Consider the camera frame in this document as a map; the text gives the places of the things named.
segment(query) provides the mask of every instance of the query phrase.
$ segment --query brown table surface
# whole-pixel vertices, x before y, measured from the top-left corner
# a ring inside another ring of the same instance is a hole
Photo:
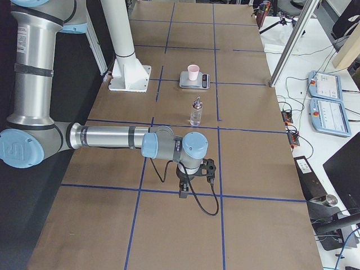
[[[146,93],[101,87],[88,125],[203,133],[215,160],[216,217],[178,198],[176,166],[160,183],[138,150],[73,155],[29,269],[322,268],[252,9],[138,2],[130,25],[137,58],[151,65]],[[179,88],[187,65],[210,74],[207,91]],[[193,100],[204,103],[190,126]],[[166,161],[155,160],[160,172]],[[193,181],[215,211],[205,178]]]

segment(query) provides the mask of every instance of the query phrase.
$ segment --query label sticker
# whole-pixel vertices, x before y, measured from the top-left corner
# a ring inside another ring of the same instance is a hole
[[[28,29],[25,27],[17,28],[16,51],[21,53],[28,52]]]
[[[303,173],[311,173],[312,172],[305,159],[298,159],[298,160],[296,160],[296,162],[298,163],[298,166]]]

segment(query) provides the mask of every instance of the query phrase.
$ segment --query white wall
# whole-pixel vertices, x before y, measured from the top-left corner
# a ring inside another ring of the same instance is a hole
[[[351,0],[326,0],[332,9],[340,16]]]

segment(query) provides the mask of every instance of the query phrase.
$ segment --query computer monitor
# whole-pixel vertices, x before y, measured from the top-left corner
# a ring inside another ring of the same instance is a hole
[[[323,165],[350,214],[360,209],[360,132]]]

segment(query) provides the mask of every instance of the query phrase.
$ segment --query white table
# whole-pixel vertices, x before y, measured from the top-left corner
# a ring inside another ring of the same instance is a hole
[[[268,27],[269,25],[279,21],[277,17],[266,17],[264,22],[264,26],[262,29]],[[265,52],[267,51],[269,44],[274,44],[278,46],[285,46],[287,39],[289,38],[292,30],[292,25],[287,24],[285,26],[277,25],[274,28],[263,33],[262,42],[265,46]],[[287,77],[296,77],[299,79],[305,79],[308,77],[308,73],[311,70],[319,70],[324,71],[325,66],[327,65],[329,58],[332,59],[335,57],[335,50],[332,47],[324,49],[328,46],[331,46],[331,42],[329,41],[327,35],[323,31],[320,23],[317,19],[310,19],[306,29],[306,34],[304,34],[298,43],[295,46],[293,51],[293,56],[290,57],[290,60],[286,66],[286,69],[281,74],[279,81],[276,84],[276,93],[279,96],[288,97],[287,90],[285,87],[285,80]],[[303,53],[312,53],[315,51],[322,50],[321,52],[317,52],[311,55],[302,55],[296,56]],[[267,61],[269,65],[270,72],[273,73],[278,60],[280,59],[281,54],[267,53]],[[332,65],[331,61],[328,63],[328,66],[325,72],[335,71],[336,69]],[[345,70],[339,71],[335,73],[341,76],[341,85],[343,89],[351,90],[351,91],[359,91],[355,83],[353,82],[349,73]],[[328,194],[335,195],[338,199],[336,191],[334,190],[331,182],[329,181],[328,176],[326,175],[323,169],[323,163],[325,163],[338,149],[340,149],[344,144],[346,144],[355,134],[360,132],[360,123],[350,122],[350,128],[352,131],[352,136],[349,138],[343,138],[338,136],[333,136],[329,134],[323,134],[316,131],[311,123],[311,119],[309,117],[309,101],[311,97],[309,94],[306,94],[307,90],[307,81],[306,80],[295,80],[288,79],[287,86],[289,89],[290,97],[304,102],[305,109],[303,111],[303,115],[300,119],[300,112],[293,111],[292,118],[294,121],[294,126],[299,128],[300,126],[300,135],[307,139],[312,146],[314,147],[314,153],[312,157],[308,160],[317,177],[321,181],[325,190]],[[344,105],[346,108],[360,112],[360,94],[355,93],[343,93],[344,96]],[[282,97],[278,97],[279,101],[284,101]],[[301,109],[301,104],[297,103],[294,100],[289,98],[286,99],[292,109]],[[351,112],[346,112],[349,119],[359,120],[360,117]],[[312,152],[312,149],[308,143],[300,139],[300,147],[296,147],[293,151],[293,156],[305,156],[309,157]],[[337,206],[340,210],[346,209],[344,204],[339,200]],[[326,251],[321,246],[320,242],[317,242],[319,253],[321,256],[323,266],[327,268],[334,268],[337,257],[335,254],[340,253],[339,250]],[[343,256],[344,259],[340,260],[338,265],[338,269],[345,269],[345,266],[352,266],[356,268],[360,268],[360,247],[356,249],[345,249]]]

